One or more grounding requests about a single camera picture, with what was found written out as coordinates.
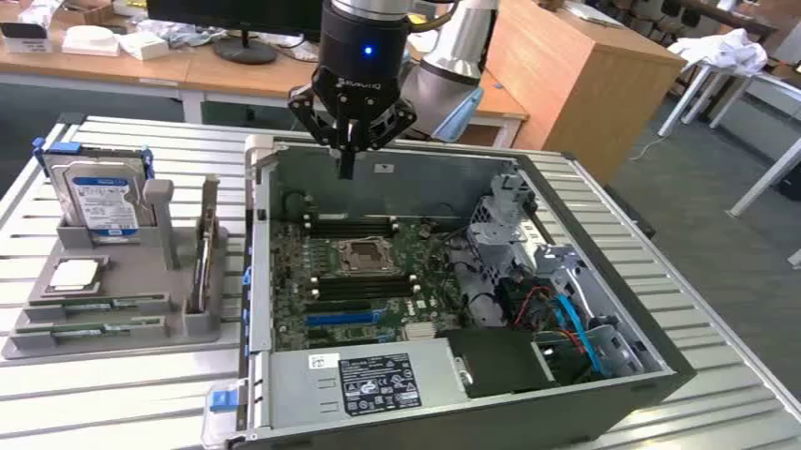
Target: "slotted metal table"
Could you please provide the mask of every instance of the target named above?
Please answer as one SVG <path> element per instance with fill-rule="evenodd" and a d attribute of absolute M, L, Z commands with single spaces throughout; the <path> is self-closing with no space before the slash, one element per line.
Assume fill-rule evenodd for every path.
<path fill-rule="evenodd" d="M 231 233 L 223 336 L 210 344 L 136 351 L 0 359 L 0 448 L 175 449 L 201 443 L 205 395 L 237 376 L 245 251 L 245 140 L 265 130 L 88 117 L 59 124 L 48 140 L 138 148 L 156 177 L 173 180 L 175 225 L 201 210 L 206 173 L 221 175 L 218 215 Z M 570 449 L 801 448 L 801 406 L 637 230 L 581 166 L 530 152 L 692 365 L 696 378 L 657 407 L 637 411 L 597 441 Z M 556 240 L 568 239 L 541 211 Z M 62 215 L 32 160 L 0 202 L 0 344 L 26 303 Z"/>

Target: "green circuit board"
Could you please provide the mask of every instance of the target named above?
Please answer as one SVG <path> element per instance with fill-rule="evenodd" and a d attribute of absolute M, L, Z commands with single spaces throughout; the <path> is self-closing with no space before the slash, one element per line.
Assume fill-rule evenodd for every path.
<path fill-rule="evenodd" d="M 422 237 L 419 220 L 401 221 L 393 237 L 357 239 L 311 238 L 295 223 L 271 227 L 273 318 L 278 351 L 406 340 L 405 326 L 431 323 L 437 331 L 460 327 L 460 289 L 453 272 L 446 270 L 446 248 L 437 235 Z M 367 261 L 350 259 L 354 248 L 365 251 Z M 370 300 L 370 309 L 333 310 L 325 314 L 373 312 L 371 324 L 307 326 L 314 298 L 313 278 L 415 275 L 419 286 L 413 296 Z"/>

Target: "wooden cabinet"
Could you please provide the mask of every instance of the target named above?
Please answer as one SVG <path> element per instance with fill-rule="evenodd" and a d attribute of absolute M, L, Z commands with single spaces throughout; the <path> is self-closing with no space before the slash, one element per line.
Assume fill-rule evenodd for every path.
<path fill-rule="evenodd" d="M 514 147 L 574 154 L 609 183 L 684 64 L 629 29 L 504 0 L 488 68 L 530 115 Z"/>

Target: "monitor stand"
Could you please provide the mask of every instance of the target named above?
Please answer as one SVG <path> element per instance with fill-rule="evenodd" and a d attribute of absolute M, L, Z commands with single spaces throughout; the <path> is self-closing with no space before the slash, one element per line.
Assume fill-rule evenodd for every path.
<path fill-rule="evenodd" d="M 213 48 L 221 58 L 239 64 L 267 64 L 277 55 L 269 44 L 250 39 L 247 30 L 242 30 L 242 39 L 225 37 L 214 42 Z"/>

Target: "blue hard drive label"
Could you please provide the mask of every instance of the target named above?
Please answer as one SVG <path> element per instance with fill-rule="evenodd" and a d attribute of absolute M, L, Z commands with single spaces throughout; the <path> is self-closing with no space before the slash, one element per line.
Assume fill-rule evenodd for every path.
<path fill-rule="evenodd" d="M 382 413 L 423 405 L 407 353 L 339 360 L 346 413 Z"/>
<path fill-rule="evenodd" d="M 131 192 L 124 178 L 72 178 L 72 190 L 87 228 L 106 236 L 131 236 L 139 230 L 136 209 L 126 196 Z"/>

